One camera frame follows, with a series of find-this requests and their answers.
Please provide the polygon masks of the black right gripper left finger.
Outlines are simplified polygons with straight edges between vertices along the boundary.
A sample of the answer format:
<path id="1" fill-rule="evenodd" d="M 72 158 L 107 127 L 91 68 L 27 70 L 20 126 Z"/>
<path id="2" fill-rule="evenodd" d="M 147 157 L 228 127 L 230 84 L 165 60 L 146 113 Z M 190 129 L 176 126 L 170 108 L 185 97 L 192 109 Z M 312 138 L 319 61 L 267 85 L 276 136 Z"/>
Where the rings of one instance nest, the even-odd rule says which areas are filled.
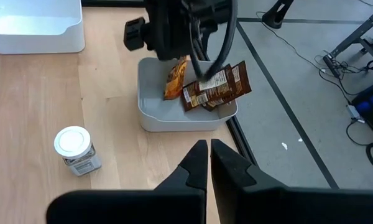
<path id="1" fill-rule="evenodd" d="M 206 224 L 208 145 L 197 141 L 152 190 L 76 190 L 53 200 L 47 224 Z"/>

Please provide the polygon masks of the black power strip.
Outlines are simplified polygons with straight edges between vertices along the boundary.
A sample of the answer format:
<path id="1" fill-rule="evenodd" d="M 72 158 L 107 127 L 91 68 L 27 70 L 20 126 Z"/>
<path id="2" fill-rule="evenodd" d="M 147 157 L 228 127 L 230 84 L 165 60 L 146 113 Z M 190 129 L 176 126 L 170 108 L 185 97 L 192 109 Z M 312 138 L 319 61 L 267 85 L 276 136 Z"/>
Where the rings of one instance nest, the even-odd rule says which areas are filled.
<path id="1" fill-rule="evenodd" d="M 340 78 L 341 74 L 338 71 L 338 64 L 334 60 L 334 58 L 331 56 L 331 54 L 326 54 L 323 56 L 323 61 L 329 68 L 330 72 L 333 74 L 335 78 Z"/>

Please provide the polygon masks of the black tripod base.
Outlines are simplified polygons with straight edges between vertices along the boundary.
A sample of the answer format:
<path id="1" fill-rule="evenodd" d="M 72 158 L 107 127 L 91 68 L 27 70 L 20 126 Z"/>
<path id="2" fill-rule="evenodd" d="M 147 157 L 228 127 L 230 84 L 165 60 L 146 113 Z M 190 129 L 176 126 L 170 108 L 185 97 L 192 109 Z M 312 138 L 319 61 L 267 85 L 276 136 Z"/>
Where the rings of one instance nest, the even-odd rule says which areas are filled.
<path id="1" fill-rule="evenodd" d="M 262 16 L 262 22 L 273 28 L 280 29 L 287 11 L 294 0 L 277 0 L 277 2 Z"/>

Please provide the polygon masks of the grey metal stand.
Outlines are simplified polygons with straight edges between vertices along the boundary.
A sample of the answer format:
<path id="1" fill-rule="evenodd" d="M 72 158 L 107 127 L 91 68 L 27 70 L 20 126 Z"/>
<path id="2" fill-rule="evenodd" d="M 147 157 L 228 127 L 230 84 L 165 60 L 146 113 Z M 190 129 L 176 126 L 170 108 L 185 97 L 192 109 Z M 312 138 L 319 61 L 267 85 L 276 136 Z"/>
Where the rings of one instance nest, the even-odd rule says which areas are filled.
<path id="1" fill-rule="evenodd" d="M 367 53 L 373 56 L 373 39 L 365 39 L 362 36 L 373 28 L 373 15 L 363 22 L 354 32 L 347 36 L 334 50 L 326 56 L 336 58 L 341 52 L 345 51 L 352 44 L 361 44 Z"/>

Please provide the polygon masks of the white-lidded glass spice jar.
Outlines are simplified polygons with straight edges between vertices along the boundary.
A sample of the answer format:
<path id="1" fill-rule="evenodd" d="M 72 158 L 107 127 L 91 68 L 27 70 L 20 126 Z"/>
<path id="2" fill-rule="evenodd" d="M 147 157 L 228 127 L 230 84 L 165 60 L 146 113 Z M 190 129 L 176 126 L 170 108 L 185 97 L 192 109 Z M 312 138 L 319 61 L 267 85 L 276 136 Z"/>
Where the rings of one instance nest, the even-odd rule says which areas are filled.
<path id="1" fill-rule="evenodd" d="M 90 133 L 81 126 L 69 126 L 59 131 L 53 148 L 77 176 L 88 174 L 102 166 Z"/>

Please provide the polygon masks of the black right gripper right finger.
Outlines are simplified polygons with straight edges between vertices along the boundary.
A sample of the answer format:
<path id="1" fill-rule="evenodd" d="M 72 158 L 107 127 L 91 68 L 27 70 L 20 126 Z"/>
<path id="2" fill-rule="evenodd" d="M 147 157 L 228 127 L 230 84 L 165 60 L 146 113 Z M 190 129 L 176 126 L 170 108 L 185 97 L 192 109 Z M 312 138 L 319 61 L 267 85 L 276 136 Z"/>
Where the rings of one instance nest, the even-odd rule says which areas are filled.
<path id="1" fill-rule="evenodd" d="M 373 224 L 373 190 L 289 187 L 219 139 L 211 176 L 220 224 Z"/>

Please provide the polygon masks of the white plastic storage bin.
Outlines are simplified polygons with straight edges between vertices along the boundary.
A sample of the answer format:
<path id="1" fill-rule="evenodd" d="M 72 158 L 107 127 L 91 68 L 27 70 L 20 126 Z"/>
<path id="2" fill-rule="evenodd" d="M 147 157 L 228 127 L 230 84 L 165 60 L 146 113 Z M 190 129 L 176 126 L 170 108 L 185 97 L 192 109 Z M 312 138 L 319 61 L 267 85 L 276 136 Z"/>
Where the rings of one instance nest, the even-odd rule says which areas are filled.
<path id="1" fill-rule="evenodd" d="M 84 48 L 81 0 L 0 0 L 0 54 L 63 54 Z"/>
<path id="2" fill-rule="evenodd" d="M 137 102 L 141 126 L 149 132 L 214 131 L 238 112 L 237 102 L 208 111 L 201 106 L 185 111 L 182 99 L 163 99 L 167 76 L 176 59 L 146 57 L 137 68 Z"/>

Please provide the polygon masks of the grey power adapter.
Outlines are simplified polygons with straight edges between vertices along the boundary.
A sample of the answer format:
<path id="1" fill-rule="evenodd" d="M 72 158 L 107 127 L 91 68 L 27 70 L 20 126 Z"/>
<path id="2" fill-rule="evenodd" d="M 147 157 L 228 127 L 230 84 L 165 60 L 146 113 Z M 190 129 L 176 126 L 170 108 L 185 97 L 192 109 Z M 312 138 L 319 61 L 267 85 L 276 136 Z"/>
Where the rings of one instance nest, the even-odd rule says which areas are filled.
<path id="1" fill-rule="evenodd" d="M 361 115 L 359 114 L 359 112 L 357 111 L 355 106 L 347 105 L 346 109 L 347 109 L 348 113 L 350 114 L 350 117 L 353 121 L 357 121 L 357 120 L 361 119 Z"/>

